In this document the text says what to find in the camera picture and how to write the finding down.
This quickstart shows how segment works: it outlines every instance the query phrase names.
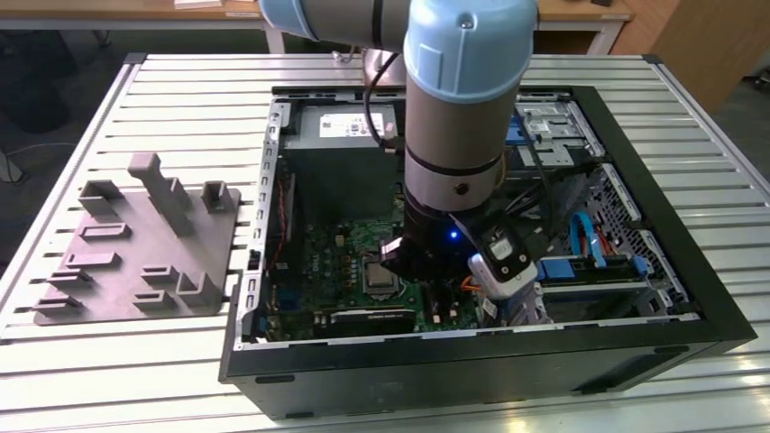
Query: metal chassis frame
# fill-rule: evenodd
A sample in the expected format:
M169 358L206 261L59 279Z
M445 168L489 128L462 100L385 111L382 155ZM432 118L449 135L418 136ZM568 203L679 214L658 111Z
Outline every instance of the metal chassis frame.
M605 145L608 155L613 159L620 176L630 190L629 193L634 197L648 223L645 228L656 234L680 279L699 301L704 319L664 323L654 327L630 325L570 328L560 332L510 332L476 338L425 338L421 340L401 338L361 345L308 344L265 350L234 350L234 344L237 344L235 314L239 309L233 308L221 370L222 379L230 378L243 382L242 380L246 379L243 376L249 376L250 378L267 378L267 380L271 377L281 378L279 382L294 382L296 375L328 371L329 365L336 366L334 371L365 368L377 374L378 368L385 369L393 366L462 361L481 362L500 357L521 360L544 354L585 353L633 347L649 349L656 354L676 354L662 363L652 365L641 373L626 378L622 383L612 387L588 385L588 388L580 390L584 393L614 392L644 382L689 358L721 354L757 337L596 89L525 88L536 91L568 91L574 96L600 142ZM281 115L271 115L269 138L265 143L266 161L270 161L267 160L269 150L277 149L278 146L279 126ZM270 178L262 176L263 191L270 197L273 173ZM245 274L242 289L247 286L246 277ZM262 273L259 275L255 273L253 278L262 278ZM402 354L410 354L410 359L406 360ZM577 390L565 390L564 394L574 391ZM269 411L266 413L271 418L293 415Z

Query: orange wire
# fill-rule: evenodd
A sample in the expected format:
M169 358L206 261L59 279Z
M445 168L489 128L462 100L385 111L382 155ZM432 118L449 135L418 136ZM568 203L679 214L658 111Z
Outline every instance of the orange wire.
M472 286L472 285L470 285L472 278L473 278L473 275L469 275L469 276L466 277L466 279L462 281L462 283L460 284L460 287L461 287L465 291L478 291L478 290L482 289L480 286Z
M600 241L600 248L602 248L602 255L606 255L606 246L605 241L602 240L602 236L597 235L597 240Z
M610 244L602 236L600 236L600 241L602 242L602 251L605 252L605 255L613 253L613 248L610 248Z
M617 253L618 250L616 249L616 246L610 244L610 241L606 239L605 233L602 233L601 231L598 231L597 233L600 234L600 240L602 241L602 245L606 246L608 252Z

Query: slotted aluminum surface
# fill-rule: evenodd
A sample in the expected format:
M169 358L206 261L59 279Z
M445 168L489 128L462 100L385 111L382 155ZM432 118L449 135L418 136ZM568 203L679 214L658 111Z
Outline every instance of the slotted aluminum surface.
M186 186L225 180L243 193L243 245L275 85L361 84L361 61L329 55L157 55L126 66L0 283L0 430L683 431L770 420L768 187L665 68L636 57L537 57L525 85L596 86L704 248L760 338L628 392L275 424L217 381L227 307L213 318L38 327L45 292L81 220L86 180L141 185L131 152L159 152ZM233 258L245 254L234 249ZM231 277L227 289L235 283Z

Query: floor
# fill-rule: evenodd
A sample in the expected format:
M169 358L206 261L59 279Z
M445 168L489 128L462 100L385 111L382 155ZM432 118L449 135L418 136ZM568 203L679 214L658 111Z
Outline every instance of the floor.
M259 32L114 32L113 45L101 48L90 32L63 32L81 71L57 81L70 107L70 121L49 134L26 134L0 117L0 143L13 152L38 143L78 143L94 112L103 100L123 59L130 52L153 53L265 53L267 43ZM318 44L288 37L288 52L344 50L334 44ZM760 93L741 83L716 121L757 166L770 177L770 92ZM14 257L35 215L67 164L73 147L31 149L14 156L14 162L30 174L21 186L0 183L0 274Z

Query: black cable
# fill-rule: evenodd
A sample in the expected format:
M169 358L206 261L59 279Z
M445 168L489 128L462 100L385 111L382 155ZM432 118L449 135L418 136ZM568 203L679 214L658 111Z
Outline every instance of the black cable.
M552 223L554 222L554 194L552 192L552 182L545 174L544 162L541 161L541 155L538 155L538 151L534 148L534 143L532 142L530 137L530 130L525 126L524 117L520 114L518 108L514 108L514 116L517 117L517 123L520 124L520 130L522 131L525 143L528 144L528 149L530 150L532 160L534 161L534 165L538 169L538 174L541 175L541 181L544 182L545 188L545 199L548 203L548 224L545 226L545 231L548 232L552 229Z
M373 0L373 44L384 48L384 0Z
M381 78L384 77L388 69L390 68L390 65L394 64L394 61L397 61L397 57L398 53L394 52L388 58L388 61L381 67L381 70L377 71L377 75L373 78L373 82L370 83L370 85L366 88L366 91L364 92L364 113L365 113L366 125L370 128L370 134L373 135L374 142L381 147L386 147L386 140L384 140L384 137L381 137L381 134L377 132L377 128L374 127L373 109L370 105L373 100L374 88L377 88L377 83L380 83Z
M557 169L549 173L548 181L552 185L554 185L556 183L561 182L570 176L590 173L601 163L602 161L594 160L588 161L574 167ZM532 185L510 201L506 207L506 213L513 217L518 217L528 210L533 209L537 205L541 204L541 200L544 199L544 192L545 192L545 184L542 182L538 182L534 185Z

